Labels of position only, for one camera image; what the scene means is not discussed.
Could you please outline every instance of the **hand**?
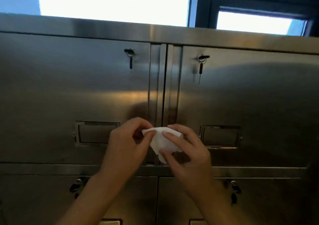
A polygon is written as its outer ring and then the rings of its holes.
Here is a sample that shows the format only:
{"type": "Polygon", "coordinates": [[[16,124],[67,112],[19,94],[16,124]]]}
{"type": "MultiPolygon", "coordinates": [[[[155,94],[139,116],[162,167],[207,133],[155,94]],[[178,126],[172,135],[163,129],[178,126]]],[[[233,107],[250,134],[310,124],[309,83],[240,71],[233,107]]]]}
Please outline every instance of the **hand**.
{"type": "Polygon", "coordinates": [[[213,177],[209,151],[192,129],[179,124],[168,125],[168,127],[184,134],[186,140],[174,134],[162,132],[163,136],[186,153],[191,161],[179,164],[171,152],[160,150],[160,153],[171,167],[175,177],[184,187],[185,192],[197,205],[198,203],[203,203],[212,188],[213,177]]]}
{"type": "Polygon", "coordinates": [[[141,130],[152,127],[142,118],[133,118],[111,131],[99,176],[112,181],[116,187],[122,187],[141,165],[156,132],[148,132],[139,144],[133,137],[142,137],[141,130]]]}

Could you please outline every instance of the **white tissue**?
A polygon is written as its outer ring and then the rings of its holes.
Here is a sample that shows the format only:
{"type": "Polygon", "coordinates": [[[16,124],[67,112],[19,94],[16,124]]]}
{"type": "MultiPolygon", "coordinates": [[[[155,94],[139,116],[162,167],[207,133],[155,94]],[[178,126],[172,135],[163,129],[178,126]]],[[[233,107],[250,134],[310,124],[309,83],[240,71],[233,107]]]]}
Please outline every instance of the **white tissue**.
{"type": "Polygon", "coordinates": [[[166,164],[166,161],[164,159],[164,157],[159,153],[160,149],[163,150],[168,150],[168,151],[172,151],[172,152],[181,152],[181,149],[179,147],[177,147],[174,143],[172,143],[171,141],[169,141],[167,138],[165,138],[162,135],[162,131],[168,132],[168,133],[172,133],[178,137],[183,138],[183,134],[173,130],[171,128],[167,128],[167,127],[159,127],[159,128],[150,128],[150,129],[144,129],[142,130],[142,134],[145,136],[145,134],[147,132],[150,131],[156,131],[155,136],[153,137],[153,140],[151,142],[151,147],[154,150],[155,154],[157,154],[159,156],[159,160],[166,164]]]}

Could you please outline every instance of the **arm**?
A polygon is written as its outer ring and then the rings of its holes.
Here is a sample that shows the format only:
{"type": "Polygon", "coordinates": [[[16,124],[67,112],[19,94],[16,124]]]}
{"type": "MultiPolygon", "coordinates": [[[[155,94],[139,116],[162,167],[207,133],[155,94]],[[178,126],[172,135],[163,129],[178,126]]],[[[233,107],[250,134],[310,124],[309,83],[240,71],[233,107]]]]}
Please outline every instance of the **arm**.
{"type": "Polygon", "coordinates": [[[179,164],[170,152],[160,150],[160,153],[187,195],[197,205],[205,221],[209,225],[239,224],[238,218],[234,216],[230,200],[225,199],[223,187],[220,187],[213,179],[211,156],[207,148],[192,129],[178,124],[168,127],[184,134],[186,140],[163,132],[163,136],[186,153],[191,161],[179,164]]]}
{"type": "Polygon", "coordinates": [[[141,165],[155,132],[147,133],[138,145],[133,136],[152,127],[148,121],[134,118],[111,132],[100,171],[91,177],[56,225],[94,225],[101,221],[114,198],[141,165]]]}

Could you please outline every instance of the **bright sky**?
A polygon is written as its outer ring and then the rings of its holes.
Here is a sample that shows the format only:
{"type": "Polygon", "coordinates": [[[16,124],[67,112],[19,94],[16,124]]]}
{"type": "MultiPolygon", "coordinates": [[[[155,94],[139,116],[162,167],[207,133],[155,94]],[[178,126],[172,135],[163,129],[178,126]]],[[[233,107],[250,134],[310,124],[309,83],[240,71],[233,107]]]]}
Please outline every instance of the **bright sky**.
{"type": "Polygon", "coordinates": [[[285,35],[287,34],[291,21],[292,19],[288,18],[220,11],[218,14],[217,29],[285,35]]]}
{"type": "Polygon", "coordinates": [[[186,26],[188,0],[39,0],[41,15],[186,26]]]}

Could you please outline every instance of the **cabinet door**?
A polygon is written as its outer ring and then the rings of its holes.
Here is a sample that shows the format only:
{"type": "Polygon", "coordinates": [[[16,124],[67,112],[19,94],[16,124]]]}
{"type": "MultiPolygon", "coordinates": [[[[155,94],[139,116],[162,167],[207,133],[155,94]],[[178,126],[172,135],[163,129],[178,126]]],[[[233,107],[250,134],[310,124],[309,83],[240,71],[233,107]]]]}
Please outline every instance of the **cabinet door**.
{"type": "MultiPolygon", "coordinates": [[[[2,176],[0,199],[5,224],[53,225],[73,203],[74,193],[69,189],[77,178],[2,176]]],[[[156,190],[156,177],[133,177],[116,197],[101,224],[154,224],[156,190]]]]}
{"type": "Polygon", "coordinates": [[[184,46],[177,123],[201,136],[213,165],[306,167],[318,86],[317,55],[184,46]],[[209,56],[201,75],[198,55],[209,56]]]}
{"type": "MultiPolygon", "coordinates": [[[[301,221],[308,224],[311,220],[312,204],[306,203],[307,191],[300,179],[216,179],[215,182],[220,196],[212,201],[212,213],[228,214],[247,225],[300,224],[301,221]],[[240,193],[234,191],[234,182],[240,193]]],[[[206,224],[175,178],[160,178],[158,193],[157,225],[206,224]]]]}
{"type": "Polygon", "coordinates": [[[150,46],[0,33],[0,161],[100,164],[112,129],[148,117],[150,46]]]}

